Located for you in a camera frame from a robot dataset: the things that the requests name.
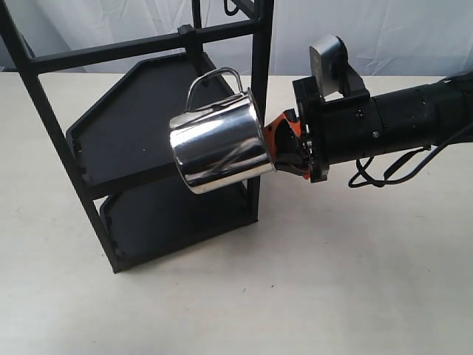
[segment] black metal frame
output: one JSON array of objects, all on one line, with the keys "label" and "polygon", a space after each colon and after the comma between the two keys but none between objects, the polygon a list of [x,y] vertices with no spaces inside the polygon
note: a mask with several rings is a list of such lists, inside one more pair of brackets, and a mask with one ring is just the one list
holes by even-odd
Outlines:
[{"label": "black metal frame", "polygon": [[[274,0],[232,0],[232,2],[249,19],[230,24],[202,28],[200,0],[192,0],[192,13],[195,40],[200,43],[221,41],[228,38],[253,35],[252,78],[251,88],[256,103],[265,116],[268,88],[268,70],[270,61],[271,33],[273,26]],[[93,191],[86,185],[75,157],[67,143],[47,95],[38,79],[42,73],[82,67],[105,61],[129,58],[137,55],[161,52],[186,47],[186,38],[179,33],[159,35],[117,44],[108,44],[84,50],[73,50],[68,53],[32,57],[24,47],[13,19],[4,0],[0,0],[0,33],[16,65],[21,79],[33,101],[36,110],[46,128],[69,179],[90,219],[95,233],[100,240],[114,272],[126,268],[121,265],[114,247],[107,237],[107,230],[95,208]],[[259,178],[248,181],[248,207],[254,220],[258,215]]]}]

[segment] stainless steel mug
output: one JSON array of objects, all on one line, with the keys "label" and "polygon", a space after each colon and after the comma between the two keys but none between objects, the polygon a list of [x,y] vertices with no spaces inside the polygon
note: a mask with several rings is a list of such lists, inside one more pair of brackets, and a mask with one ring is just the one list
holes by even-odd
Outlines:
[{"label": "stainless steel mug", "polygon": [[[225,72],[236,78],[239,92],[191,110],[197,86]],[[192,83],[185,112],[169,123],[169,140],[177,168],[193,193],[276,171],[258,115],[251,90],[243,91],[238,72],[231,68],[212,70]]]}]

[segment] white backdrop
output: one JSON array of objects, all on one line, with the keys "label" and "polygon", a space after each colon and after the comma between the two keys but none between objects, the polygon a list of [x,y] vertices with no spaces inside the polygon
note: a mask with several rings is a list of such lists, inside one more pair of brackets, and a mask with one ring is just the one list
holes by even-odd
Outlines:
[{"label": "white backdrop", "polygon": [[[37,55],[172,33],[191,22],[190,0],[7,0]],[[202,0],[203,23],[228,18]],[[473,70],[472,0],[276,0],[270,72],[306,75],[308,46],[332,33],[363,75],[450,75]],[[217,66],[250,69],[251,39],[208,44]],[[87,67],[125,72],[137,58]]]}]

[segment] shelf rack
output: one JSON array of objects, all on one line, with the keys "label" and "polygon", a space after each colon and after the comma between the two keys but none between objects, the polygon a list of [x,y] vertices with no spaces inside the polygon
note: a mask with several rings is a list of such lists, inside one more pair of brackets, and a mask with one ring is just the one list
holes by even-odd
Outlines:
[{"label": "shelf rack", "polygon": [[[251,89],[265,116],[274,0],[231,1],[230,13],[224,0],[227,14],[242,11],[247,20],[203,28],[200,0],[191,0],[194,26],[177,33],[35,57],[0,0],[1,37],[115,273],[257,221],[259,178],[246,187],[238,183],[193,195],[177,175],[167,139],[169,119],[182,111],[182,91],[214,68],[203,52],[209,42],[253,36]],[[66,134],[38,79],[46,72],[176,48],[186,52],[137,64]],[[176,72],[182,85],[166,93]],[[168,97],[152,100],[145,95],[150,90]],[[231,93],[223,78],[212,79],[196,103]],[[155,132],[155,139],[147,132]],[[105,196],[98,211],[94,200]]]}]

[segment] white table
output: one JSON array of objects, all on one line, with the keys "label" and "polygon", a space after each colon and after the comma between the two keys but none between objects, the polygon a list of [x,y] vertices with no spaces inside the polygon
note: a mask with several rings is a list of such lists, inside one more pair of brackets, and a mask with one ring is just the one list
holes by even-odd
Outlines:
[{"label": "white table", "polygon": [[[66,129],[119,77],[41,80]],[[270,79],[269,121],[291,80]],[[473,144],[402,186],[348,189],[354,172],[266,175],[259,223],[114,275],[19,77],[0,74],[0,354],[471,354]]]}]

